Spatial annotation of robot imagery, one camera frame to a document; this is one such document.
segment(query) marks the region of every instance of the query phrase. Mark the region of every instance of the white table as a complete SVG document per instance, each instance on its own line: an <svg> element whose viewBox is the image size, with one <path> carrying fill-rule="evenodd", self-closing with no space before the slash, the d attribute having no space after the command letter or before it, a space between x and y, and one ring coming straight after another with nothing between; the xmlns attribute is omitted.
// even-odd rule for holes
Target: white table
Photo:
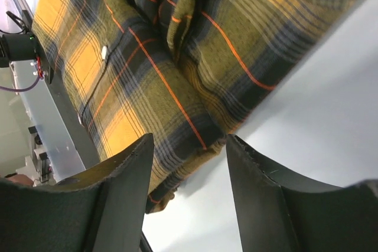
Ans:
<svg viewBox="0 0 378 252"><path fill-rule="evenodd" d="M28 0L35 9L37 0ZM347 186L378 178L378 2L366 0L237 134L277 162ZM225 153L145 217L155 252L241 251Z"/></svg>

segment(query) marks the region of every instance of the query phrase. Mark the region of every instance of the plaid fabric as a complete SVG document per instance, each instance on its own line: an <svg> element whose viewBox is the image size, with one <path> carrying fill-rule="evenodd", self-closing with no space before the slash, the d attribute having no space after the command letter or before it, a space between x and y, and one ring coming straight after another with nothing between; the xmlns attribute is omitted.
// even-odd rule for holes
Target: plaid fabric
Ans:
<svg viewBox="0 0 378 252"><path fill-rule="evenodd" d="M101 160L154 134L152 212L354 1L40 0L33 29Z"/></svg>

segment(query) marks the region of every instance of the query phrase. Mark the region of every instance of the person's hand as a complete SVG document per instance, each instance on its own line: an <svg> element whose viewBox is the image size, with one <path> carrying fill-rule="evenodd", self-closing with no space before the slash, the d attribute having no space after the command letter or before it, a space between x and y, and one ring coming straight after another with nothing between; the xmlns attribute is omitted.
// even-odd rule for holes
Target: person's hand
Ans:
<svg viewBox="0 0 378 252"><path fill-rule="evenodd" d="M24 174L16 174L14 176L8 177L7 180L12 181L14 183L23 184L26 186L33 186L34 182L29 177Z"/></svg>

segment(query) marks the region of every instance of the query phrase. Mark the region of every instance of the plaid shirt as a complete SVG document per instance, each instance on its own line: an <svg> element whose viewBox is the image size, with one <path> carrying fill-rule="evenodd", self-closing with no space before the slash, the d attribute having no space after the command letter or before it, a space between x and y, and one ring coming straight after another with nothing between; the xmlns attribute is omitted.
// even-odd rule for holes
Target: plaid shirt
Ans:
<svg viewBox="0 0 378 252"><path fill-rule="evenodd" d="M354 1L40 0L33 29L101 160L154 134L152 212Z"/></svg>

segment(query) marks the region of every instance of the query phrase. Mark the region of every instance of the flannel shirt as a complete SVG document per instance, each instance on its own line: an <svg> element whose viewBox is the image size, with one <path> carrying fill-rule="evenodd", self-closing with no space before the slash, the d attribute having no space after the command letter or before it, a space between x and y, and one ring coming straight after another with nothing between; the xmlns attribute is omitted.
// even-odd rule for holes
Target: flannel shirt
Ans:
<svg viewBox="0 0 378 252"><path fill-rule="evenodd" d="M101 160L154 134L153 212L354 1L40 0L33 30Z"/></svg>

